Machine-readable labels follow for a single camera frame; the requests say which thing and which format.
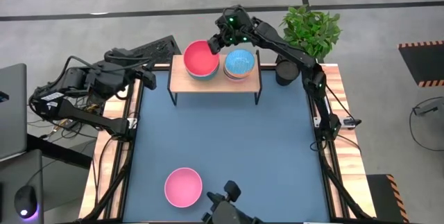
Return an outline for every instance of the black pot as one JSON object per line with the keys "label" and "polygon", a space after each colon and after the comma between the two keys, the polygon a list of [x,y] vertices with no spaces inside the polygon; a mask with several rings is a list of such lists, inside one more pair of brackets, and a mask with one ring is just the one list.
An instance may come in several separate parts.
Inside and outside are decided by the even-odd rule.
{"label": "black pot", "polygon": [[276,82],[281,86],[291,84],[299,76],[299,69],[295,63],[281,60],[276,64]]}

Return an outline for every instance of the pink bowl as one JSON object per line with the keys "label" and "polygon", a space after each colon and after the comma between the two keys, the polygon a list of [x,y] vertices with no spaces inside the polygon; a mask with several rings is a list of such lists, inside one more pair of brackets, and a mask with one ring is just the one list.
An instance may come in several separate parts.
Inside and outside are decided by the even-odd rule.
{"label": "pink bowl", "polygon": [[166,179],[165,196],[174,207],[193,205],[199,199],[201,193],[202,180],[193,169],[176,169]]}
{"label": "pink bowl", "polygon": [[187,71],[193,76],[205,77],[219,67],[219,54],[213,55],[206,40],[192,42],[183,55]]}

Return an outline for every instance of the wooden platform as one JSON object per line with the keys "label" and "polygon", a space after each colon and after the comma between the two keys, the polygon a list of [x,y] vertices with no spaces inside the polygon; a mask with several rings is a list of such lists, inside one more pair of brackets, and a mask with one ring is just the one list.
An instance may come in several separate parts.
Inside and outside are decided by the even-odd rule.
{"label": "wooden platform", "polygon": [[174,55],[171,67],[171,80],[169,89],[173,93],[244,93],[259,92],[260,79],[257,56],[255,66],[251,74],[242,81],[230,80],[223,72],[223,64],[227,55],[220,55],[219,70],[215,77],[209,81],[196,80],[192,78],[185,68],[183,55]]}

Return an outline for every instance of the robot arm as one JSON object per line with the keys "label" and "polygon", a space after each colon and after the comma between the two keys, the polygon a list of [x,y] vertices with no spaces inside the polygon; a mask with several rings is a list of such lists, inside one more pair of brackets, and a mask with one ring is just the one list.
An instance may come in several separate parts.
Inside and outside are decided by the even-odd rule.
{"label": "robot arm", "polygon": [[336,139],[341,122],[337,115],[329,111],[325,100],[327,78],[322,66],[315,59],[304,51],[289,46],[272,26],[255,17],[250,18],[241,6],[226,8],[223,15],[216,20],[216,25],[220,33],[208,40],[212,53],[218,53],[225,46],[250,42],[253,46],[270,49],[296,63],[302,74],[304,89],[313,98],[321,117],[319,128],[316,129],[316,139]]}
{"label": "robot arm", "polygon": [[[122,53],[119,53],[116,62],[111,59],[94,64],[88,64],[74,56],[69,57],[63,72],[54,82],[38,87],[34,91],[28,100],[30,108],[46,121],[72,119],[93,127],[100,127],[113,137],[126,139],[129,129],[127,119],[109,119],[92,114],[74,107],[66,99],[66,97],[88,96],[88,100],[92,103],[104,103],[117,92],[125,90],[127,85],[133,84],[136,78],[141,79],[144,86],[149,89],[155,89],[155,76],[150,72],[153,64],[150,64],[150,60],[131,58],[129,57],[130,53],[127,57],[121,57],[121,55]],[[120,60],[122,58],[126,58],[124,63]],[[78,60],[86,66],[67,69],[67,65],[72,59]],[[143,63],[148,63],[148,65],[140,67]]]}

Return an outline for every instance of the blue bowl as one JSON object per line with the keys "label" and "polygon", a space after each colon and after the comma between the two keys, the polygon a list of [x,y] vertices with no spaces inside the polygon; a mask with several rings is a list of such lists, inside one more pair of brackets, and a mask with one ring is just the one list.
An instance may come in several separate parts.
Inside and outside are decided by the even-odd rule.
{"label": "blue bowl", "polygon": [[189,74],[192,78],[194,78],[194,79],[196,79],[196,80],[201,80],[201,81],[208,81],[208,80],[211,80],[213,77],[216,76],[218,70],[219,70],[219,64],[217,65],[217,68],[216,68],[212,73],[208,74],[207,76],[195,76],[194,74],[192,74],[191,72],[189,72],[188,69],[187,69],[188,74]]}
{"label": "blue bowl", "polygon": [[243,49],[234,50],[227,55],[224,68],[234,78],[245,78],[255,66],[255,56]]}

